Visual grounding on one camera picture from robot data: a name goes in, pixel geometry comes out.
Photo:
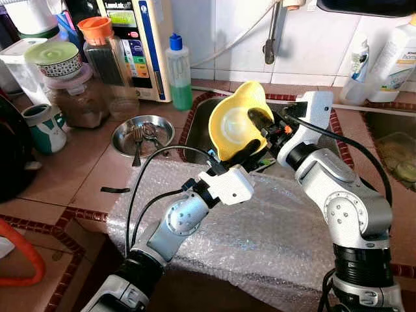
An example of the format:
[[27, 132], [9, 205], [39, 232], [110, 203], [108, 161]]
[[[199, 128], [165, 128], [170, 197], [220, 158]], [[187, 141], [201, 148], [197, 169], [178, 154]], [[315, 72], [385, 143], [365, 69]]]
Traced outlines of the clear glass dish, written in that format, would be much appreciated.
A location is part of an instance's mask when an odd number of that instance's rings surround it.
[[416, 140], [405, 133], [391, 133], [377, 141], [384, 166], [406, 188], [415, 190]]

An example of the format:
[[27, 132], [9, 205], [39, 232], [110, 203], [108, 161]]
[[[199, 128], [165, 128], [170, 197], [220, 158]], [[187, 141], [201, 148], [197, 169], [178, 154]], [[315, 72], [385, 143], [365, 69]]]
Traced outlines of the white and green mug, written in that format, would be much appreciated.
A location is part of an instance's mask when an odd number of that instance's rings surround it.
[[23, 117], [29, 125], [34, 148], [42, 154], [53, 154], [66, 145], [66, 121], [59, 108], [47, 104], [38, 104], [23, 111]]

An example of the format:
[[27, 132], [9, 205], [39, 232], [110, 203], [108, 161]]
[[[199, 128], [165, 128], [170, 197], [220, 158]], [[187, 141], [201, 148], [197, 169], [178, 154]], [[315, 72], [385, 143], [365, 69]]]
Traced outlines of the white bottle yellow cap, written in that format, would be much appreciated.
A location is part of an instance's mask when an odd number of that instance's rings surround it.
[[371, 68], [367, 83], [370, 102], [392, 102], [412, 75], [416, 65], [416, 15], [407, 24], [395, 27]]

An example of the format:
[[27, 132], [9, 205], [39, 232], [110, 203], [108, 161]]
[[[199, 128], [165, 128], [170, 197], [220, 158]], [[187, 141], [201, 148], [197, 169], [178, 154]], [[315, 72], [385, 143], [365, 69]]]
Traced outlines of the stainless steel bowl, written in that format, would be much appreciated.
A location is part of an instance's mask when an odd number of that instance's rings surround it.
[[[112, 134], [112, 145], [125, 157], [133, 157], [134, 154], [134, 140], [133, 128], [142, 123], [153, 123], [159, 127], [159, 140], [164, 146], [169, 146], [175, 138], [176, 129], [166, 118], [156, 115], [142, 115], [135, 116], [123, 122]], [[150, 140], [143, 139], [142, 143], [142, 158], [148, 157], [153, 152], [157, 151], [154, 143]]]

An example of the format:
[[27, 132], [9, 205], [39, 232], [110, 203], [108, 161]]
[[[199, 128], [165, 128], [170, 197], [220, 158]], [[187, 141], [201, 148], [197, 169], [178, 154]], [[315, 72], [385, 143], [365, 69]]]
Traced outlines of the black rounded panel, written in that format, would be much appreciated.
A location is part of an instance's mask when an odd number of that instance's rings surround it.
[[327, 12], [401, 18], [416, 11], [416, 0], [316, 0], [316, 6]]

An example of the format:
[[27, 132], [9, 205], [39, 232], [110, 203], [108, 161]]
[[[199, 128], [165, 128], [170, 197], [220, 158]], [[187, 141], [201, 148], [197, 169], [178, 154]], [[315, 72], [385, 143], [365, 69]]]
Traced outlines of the metal spoon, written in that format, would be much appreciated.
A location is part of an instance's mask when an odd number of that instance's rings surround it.
[[142, 134], [143, 137], [146, 138], [146, 140], [150, 140], [154, 143], [155, 148], [160, 149], [163, 148], [164, 145], [159, 140], [159, 127], [158, 125], [155, 125], [153, 123], [142, 123]]

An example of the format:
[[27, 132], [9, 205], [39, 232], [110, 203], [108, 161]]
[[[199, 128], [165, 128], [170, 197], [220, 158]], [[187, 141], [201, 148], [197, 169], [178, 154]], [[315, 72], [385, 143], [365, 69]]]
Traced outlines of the brown powder jar pink lid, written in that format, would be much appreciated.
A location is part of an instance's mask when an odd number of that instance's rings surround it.
[[110, 115], [108, 89], [86, 63], [75, 77], [66, 81], [46, 77], [44, 84], [50, 104], [60, 109], [69, 127], [97, 128]]

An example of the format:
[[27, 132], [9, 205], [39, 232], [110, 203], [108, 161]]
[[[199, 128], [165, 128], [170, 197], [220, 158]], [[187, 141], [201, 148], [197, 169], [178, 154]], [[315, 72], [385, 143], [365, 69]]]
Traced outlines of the yellow plastic bowl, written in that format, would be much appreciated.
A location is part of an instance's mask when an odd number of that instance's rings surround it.
[[265, 149], [267, 140], [250, 121], [248, 110], [258, 108], [265, 111], [268, 124], [272, 125], [274, 114], [267, 106], [266, 98], [261, 83], [247, 81], [212, 110], [208, 130], [211, 142], [214, 144], [221, 161], [231, 160], [232, 156], [243, 150], [251, 140], [258, 140], [259, 142], [259, 148], [253, 151], [252, 154]]

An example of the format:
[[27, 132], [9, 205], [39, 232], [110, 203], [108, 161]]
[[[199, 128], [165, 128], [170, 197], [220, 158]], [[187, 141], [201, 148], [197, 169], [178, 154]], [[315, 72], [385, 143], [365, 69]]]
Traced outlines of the small white spray bottle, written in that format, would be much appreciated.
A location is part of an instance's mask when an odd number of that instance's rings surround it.
[[348, 106], [360, 106], [366, 99], [365, 79], [367, 68], [371, 63], [371, 45], [368, 38], [361, 32], [351, 44], [350, 54], [350, 79], [345, 83], [341, 95], [341, 102]]

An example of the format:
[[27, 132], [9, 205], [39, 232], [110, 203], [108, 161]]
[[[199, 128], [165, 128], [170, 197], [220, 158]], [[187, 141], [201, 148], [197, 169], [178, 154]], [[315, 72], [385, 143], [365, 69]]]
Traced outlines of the patterned bowl green lid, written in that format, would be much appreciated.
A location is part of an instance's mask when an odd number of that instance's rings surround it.
[[24, 59], [38, 68], [44, 77], [65, 81], [75, 77], [83, 63], [79, 50], [71, 42], [42, 42], [26, 50]]

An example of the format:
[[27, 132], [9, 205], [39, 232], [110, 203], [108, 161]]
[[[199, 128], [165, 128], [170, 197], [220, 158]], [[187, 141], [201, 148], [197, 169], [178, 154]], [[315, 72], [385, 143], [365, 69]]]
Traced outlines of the metal fork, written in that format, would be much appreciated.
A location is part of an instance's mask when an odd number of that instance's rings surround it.
[[142, 133], [142, 126], [136, 125], [133, 128], [133, 140], [134, 140], [134, 154], [133, 154], [133, 167], [142, 166], [142, 161], [140, 158], [142, 157], [142, 143], [143, 143], [144, 135]]

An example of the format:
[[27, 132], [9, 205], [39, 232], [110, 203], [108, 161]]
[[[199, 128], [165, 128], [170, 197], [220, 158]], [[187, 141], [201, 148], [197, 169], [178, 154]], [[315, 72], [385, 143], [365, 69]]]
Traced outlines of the beige water ionizer appliance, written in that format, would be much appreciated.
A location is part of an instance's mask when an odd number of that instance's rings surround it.
[[139, 98], [170, 102], [164, 56], [173, 33], [170, 0], [96, 0], [96, 4], [122, 40], [124, 63]]

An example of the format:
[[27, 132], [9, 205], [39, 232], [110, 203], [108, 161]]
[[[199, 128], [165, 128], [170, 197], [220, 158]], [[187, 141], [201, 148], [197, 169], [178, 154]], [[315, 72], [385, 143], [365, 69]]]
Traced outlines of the white round container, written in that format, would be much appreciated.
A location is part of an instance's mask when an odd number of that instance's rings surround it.
[[20, 38], [54, 40], [59, 36], [59, 22], [46, 0], [0, 0]]

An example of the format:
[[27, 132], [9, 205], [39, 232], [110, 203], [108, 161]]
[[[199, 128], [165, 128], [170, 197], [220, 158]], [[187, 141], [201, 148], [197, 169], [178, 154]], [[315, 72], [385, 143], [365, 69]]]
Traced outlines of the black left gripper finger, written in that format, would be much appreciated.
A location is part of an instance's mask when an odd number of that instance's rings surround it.
[[231, 169], [236, 164], [240, 164], [246, 172], [252, 172], [252, 170], [259, 168], [258, 163], [261, 158], [261, 142], [251, 140], [243, 149], [232, 155], [228, 161], [225, 161], [225, 169]]

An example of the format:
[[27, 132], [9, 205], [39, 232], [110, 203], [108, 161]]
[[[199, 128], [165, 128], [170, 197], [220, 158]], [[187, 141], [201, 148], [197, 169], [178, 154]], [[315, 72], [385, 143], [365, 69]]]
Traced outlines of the white pipe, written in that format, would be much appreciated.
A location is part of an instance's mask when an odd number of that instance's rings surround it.
[[[193, 91], [204, 91], [204, 92], [213, 92], [220, 94], [221, 96], [231, 96], [232, 92], [226, 92], [226, 91], [220, 91], [217, 89], [211, 89], [208, 87], [202, 87], [202, 86], [193, 86], [191, 87]], [[276, 104], [276, 105], [288, 105], [289, 102], [294, 102], [294, 100], [267, 100], [267, 103]], [[397, 116], [407, 116], [407, 117], [416, 117], [416, 114], [414, 112], [401, 112], [401, 110], [389, 110], [389, 109], [383, 109], [383, 108], [372, 108], [372, 107], [366, 107], [366, 106], [345, 106], [341, 104], [332, 104], [332, 108], [339, 108], [339, 109], [347, 109], [352, 111], [360, 111], [360, 112], [375, 112], [380, 114], [387, 114], [387, 115], [397, 115]]]

